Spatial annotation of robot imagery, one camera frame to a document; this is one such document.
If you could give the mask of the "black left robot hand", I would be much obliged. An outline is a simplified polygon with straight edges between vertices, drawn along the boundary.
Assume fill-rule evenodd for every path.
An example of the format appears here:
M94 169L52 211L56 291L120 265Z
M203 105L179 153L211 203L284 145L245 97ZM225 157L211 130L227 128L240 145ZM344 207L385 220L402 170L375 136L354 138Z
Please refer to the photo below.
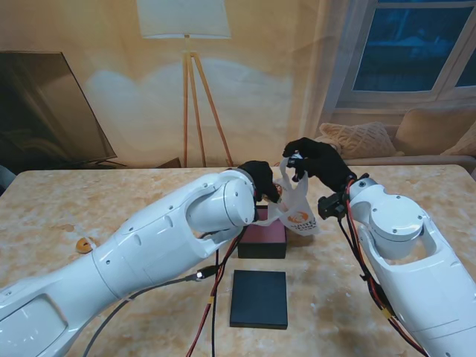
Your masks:
M267 161L247 161L238 166L247 173L254 186L254 198L260 202L266 197L270 202L278 203L280 194L273 182L273 172Z

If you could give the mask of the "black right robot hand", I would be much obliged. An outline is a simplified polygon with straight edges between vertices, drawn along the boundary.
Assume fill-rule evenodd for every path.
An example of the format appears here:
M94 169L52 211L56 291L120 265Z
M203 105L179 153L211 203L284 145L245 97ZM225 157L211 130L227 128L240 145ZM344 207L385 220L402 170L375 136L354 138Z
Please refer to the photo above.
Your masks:
M300 138L287 143L283 157L289 159L287 167L295 169L295 182L307 173L309 178L317 177L330 190L339 192L351 179L357 179L330 144Z

